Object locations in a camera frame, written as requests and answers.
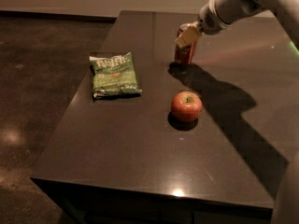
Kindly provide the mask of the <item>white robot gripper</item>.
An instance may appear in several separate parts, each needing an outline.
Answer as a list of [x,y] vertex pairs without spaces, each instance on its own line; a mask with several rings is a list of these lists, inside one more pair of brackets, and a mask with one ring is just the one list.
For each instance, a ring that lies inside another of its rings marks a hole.
[[231,2],[229,0],[209,0],[199,11],[198,22],[187,28],[176,39],[176,45],[183,49],[197,41],[202,33],[215,35],[232,24]]

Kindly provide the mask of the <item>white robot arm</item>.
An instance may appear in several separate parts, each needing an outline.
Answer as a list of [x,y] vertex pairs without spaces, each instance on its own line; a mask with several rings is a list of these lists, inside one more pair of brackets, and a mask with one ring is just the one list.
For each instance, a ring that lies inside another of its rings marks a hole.
[[209,0],[199,11],[195,22],[178,36],[182,49],[202,34],[215,35],[236,21],[270,11],[292,43],[299,49],[299,0]]

